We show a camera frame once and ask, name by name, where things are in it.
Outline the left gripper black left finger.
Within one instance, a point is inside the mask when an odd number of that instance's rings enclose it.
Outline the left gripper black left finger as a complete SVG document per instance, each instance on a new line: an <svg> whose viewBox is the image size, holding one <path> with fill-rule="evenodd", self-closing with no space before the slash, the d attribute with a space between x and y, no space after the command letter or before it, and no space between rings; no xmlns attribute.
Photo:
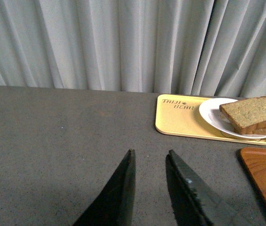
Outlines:
<svg viewBox="0 0 266 226"><path fill-rule="evenodd" d="M130 149L100 194L74 225L130 226L133 219L135 181L135 151Z"/></svg>

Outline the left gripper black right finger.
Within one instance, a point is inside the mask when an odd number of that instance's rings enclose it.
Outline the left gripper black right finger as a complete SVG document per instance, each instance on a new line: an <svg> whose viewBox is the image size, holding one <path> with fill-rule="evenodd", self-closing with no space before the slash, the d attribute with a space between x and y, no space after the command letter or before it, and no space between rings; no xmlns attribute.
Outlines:
<svg viewBox="0 0 266 226"><path fill-rule="evenodd" d="M165 159L168 192L179 226L252 226L173 150Z"/></svg>

